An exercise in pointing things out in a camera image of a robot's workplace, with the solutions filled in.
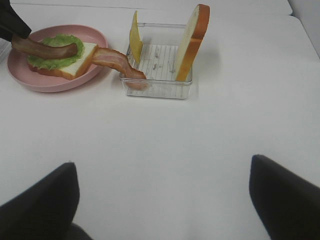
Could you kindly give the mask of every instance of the lettuce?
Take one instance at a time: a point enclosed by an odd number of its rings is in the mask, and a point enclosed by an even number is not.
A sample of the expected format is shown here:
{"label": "lettuce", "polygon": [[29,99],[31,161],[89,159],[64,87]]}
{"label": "lettuce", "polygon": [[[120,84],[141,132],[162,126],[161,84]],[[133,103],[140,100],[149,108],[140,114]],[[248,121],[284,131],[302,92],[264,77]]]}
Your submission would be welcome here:
{"label": "lettuce", "polygon": [[75,43],[78,49],[76,55],[63,58],[63,59],[42,59],[37,56],[29,55],[27,61],[33,67],[37,67],[38,69],[59,69],[63,67],[67,67],[73,63],[75,63],[78,59],[81,58],[85,51],[85,47],[83,42],[73,36],[67,34],[57,34],[55,37],[47,37],[42,41],[43,44],[51,46],[51,47],[62,47],[69,44]]}

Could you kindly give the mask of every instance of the clear plastic container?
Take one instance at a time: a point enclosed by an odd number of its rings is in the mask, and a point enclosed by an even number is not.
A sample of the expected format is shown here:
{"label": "clear plastic container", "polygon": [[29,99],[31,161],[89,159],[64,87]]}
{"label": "clear plastic container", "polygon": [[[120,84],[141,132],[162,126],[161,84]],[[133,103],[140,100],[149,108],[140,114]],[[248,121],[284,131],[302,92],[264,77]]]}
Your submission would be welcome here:
{"label": "clear plastic container", "polygon": [[[120,73],[120,79],[127,96],[187,99],[192,84],[192,67],[185,81],[175,80],[175,56],[185,25],[138,23],[140,38],[143,42],[140,63],[136,63],[130,46],[127,57],[131,66],[142,71],[146,79],[126,78]],[[142,90],[130,87],[142,83]]]}

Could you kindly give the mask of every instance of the toast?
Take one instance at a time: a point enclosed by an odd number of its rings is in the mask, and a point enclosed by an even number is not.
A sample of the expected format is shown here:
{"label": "toast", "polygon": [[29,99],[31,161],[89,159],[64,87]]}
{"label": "toast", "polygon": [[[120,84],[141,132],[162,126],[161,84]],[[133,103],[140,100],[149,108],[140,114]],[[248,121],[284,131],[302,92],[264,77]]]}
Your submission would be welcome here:
{"label": "toast", "polygon": [[76,62],[72,63],[69,66],[47,69],[47,68],[38,68],[36,66],[32,66],[28,63],[28,67],[33,72],[38,72],[42,75],[54,76],[54,77],[62,77],[68,80],[73,80],[81,75],[83,75],[90,67],[92,63],[92,57],[95,51],[98,49],[98,45],[96,43],[84,42],[84,52],[81,58],[77,59]]}
{"label": "toast", "polygon": [[200,44],[205,36],[210,18],[210,7],[198,4],[184,29],[175,57],[176,81],[185,81]]}

